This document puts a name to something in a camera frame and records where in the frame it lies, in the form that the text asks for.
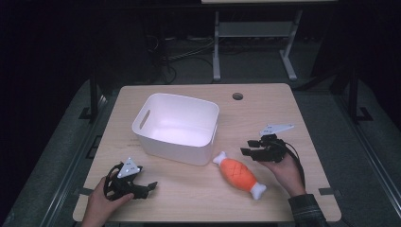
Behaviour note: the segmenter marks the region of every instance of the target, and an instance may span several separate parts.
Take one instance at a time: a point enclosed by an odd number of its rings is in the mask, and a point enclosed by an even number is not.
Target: wrist
[[[297,197],[306,194],[306,190],[303,187],[292,189],[288,191],[290,197]]]

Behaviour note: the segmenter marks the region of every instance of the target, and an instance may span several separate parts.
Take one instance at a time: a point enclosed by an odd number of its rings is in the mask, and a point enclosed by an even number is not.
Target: basket handle hole
[[[150,110],[147,111],[147,114],[145,114],[144,119],[142,119],[141,124],[139,125],[140,130],[144,128],[145,122],[147,122],[149,115],[150,115]]]

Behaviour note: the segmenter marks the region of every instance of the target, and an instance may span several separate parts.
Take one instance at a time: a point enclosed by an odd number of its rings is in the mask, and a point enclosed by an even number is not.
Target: white 3d-printed part
[[[130,176],[132,174],[138,173],[140,171],[141,171],[141,169],[138,168],[136,163],[130,157],[124,163],[123,167],[121,168],[120,172],[117,175],[117,178],[124,178],[124,177]]]
[[[280,131],[286,131],[294,128],[293,124],[286,124],[286,125],[268,125],[259,132],[260,136],[268,135],[268,134],[275,134]]]

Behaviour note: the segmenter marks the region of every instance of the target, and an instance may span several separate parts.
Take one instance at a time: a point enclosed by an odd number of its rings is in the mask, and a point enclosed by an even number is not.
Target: hole in table
[[[233,99],[235,99],[235,100],[241,100],[242,98],[244,98],[244,95],[242,95],[241,93],[233,94]]]

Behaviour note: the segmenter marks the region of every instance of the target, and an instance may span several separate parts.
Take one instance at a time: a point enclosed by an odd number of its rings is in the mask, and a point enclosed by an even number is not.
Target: wooden table
[[[245,164],[268,190],[259,201],[248,192],[230,186],[212,162],[192,166],[146,154],[131,124],[147,98],[154,93],[192,96],[218,104],[220,113],[213,157],[225,150],[230,158]],[[241,93],[242,100],[233,94]],[[259,139],[267,124],[295,125],[279,132],[279,138],[294,146],[305,169],[306,190],[313,193],[327,220],[337,221],[340,209],[333,195],[322,196],[319,188],[330,187],[310,139],[305,122],[286,84],[212,84],[129,86],[121,89],[84,187],[95,188],[100,178],[120,161],[132,157],[144,170],[135,183],[158,182],[146,200],[121,207],[111,221],[133,222],[277,222],[292,221],[288,193],[270,171],[243,156],[239,148]],[[87,196],[80,195],[74,219],[81,221]]]

